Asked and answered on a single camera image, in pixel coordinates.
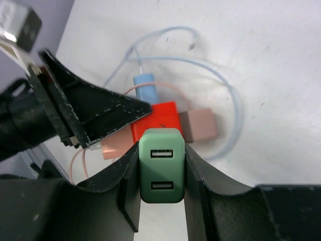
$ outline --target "orange block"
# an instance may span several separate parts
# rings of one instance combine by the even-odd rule
[[[183,134],[175,102],[154,104],[151,109],[150,115],[131,124],[134,143],[138,142],[149,128],[176,128]]]

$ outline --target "white surface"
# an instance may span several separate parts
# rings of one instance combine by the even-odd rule
[[[206,59],[238,89],[245,108],[242,136],[232,153],[212,164],[249,185],[321,183],[320,10],[320,1],[76,0],[57,57],[102,85],[136,38],[172,25],[194,27],[202,41],[193,51],[187,51],[185,33],[170,33],[142,49],[146,55]],[[145,69],[157,81],[179,86],[194,106],[219,115],[221,138],[195,145],[202,156],[214,153],[233,124],[226,89],[186,64],[153,62]],[[127,65],[110,88],[125,91],[137,73],[135,64]],[[186,108],[171,91],[159,90],[162,100],[177,99]],[[46,145],[67,170],[75,150],[58,138]],[[99,150],[87,156],[91,175],[109,164]],[[83,179],[80,162],[75,181]],[[135,240],[187,240],[184,222],[182,203],[143,204]]]

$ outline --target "blue cable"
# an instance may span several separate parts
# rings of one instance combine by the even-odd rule
[[[217,72],[213,68],[211,68],[203,63],[200,63],[198,61],[194,61],[194,60],[187,59],[187,58],[181,58],[181,57],[171,57],[171,56],[140,57],[140,54],[137,49],[137,46],[140,43],[142,43],[152,37],[162,35],[166,32],[173,31],[173,30],[184,30],[184,31],[191,32],[194,41],[193,41],[193,44],[190,45],[190,49],[193,49],[195,47],[195,39],[198,38],[198,32],[190,27],[185,27],[185,26],[169,27],[169,28],[165,28],[162,30],[158,30],[158,31],[146,34],[146,35],[142,36],[141,38],[139,38],[136,42],[134,42],[129,47],[123,60],[116,67],[116,69],[112,72],[112,74],[108,77],[108,79],[105,81],[103,87],[105,87],[111,81],[111,79],[116,75],[116,73],[121,69],[121,67],[126,62],[138,62],[141,73],[143,72],[142,61],[147,61],[147,60],[181,61],[181,62],[193,64],[193,65],[199,66],[203,69],[206,69],[210,73],[214,74],[222,83],[225,84],[225,86],[227,87],[227,89],[231,95],[233,106],[234,106],[235,123],[234,123],[234,128],[233,128],[232,134],[231,134],[230,138],[228,139],[227,143],[225,144],[225,146],[217,154],[215,154],[214,156],[211,156],[210,159],[217,159],[217,158],[224,157],[233,149],[233,147],[237,143],[237,141],[240,137],[241,131],[242,131],[242,126],[243,126],[243,118],[242,118],[243,111],[242,111],[241,101],[240,101],[240,98],[239,98],[237,92],[235,91],[235,89],[229,84],[229,82],[219,72]],[[133,51],[137,54],[137,58],[130,58]]]
[[[203,69],[206,69],[210,73],[214,74],[222,83],[224,83],[224,85],[227,87],[232,98],[232,102],[234,106],[235,123],[234,123],[232,134],[228,139],[227,143],[225,144],[225,146],[216,155],[211,156],[210,159],[217,159],[227,155],[237,143],[240,137],[240,134],[242,131],[242,125],[243,125],[243,119],[242,119],[243,111],[240,104],[241,101],[235,89],[229,84],[229,82],[219,72],[217,72],[213,68],[203,63],[200,63],[191,59],[182,58],[182,57],[172,57],[172,56],[150,56],[150,57],[140,57],[140,58],[128,58],[128,61],[130,62],[146,61],[146,60],[172,60],[172,61],[181,61],[181,62],[193,64]]]

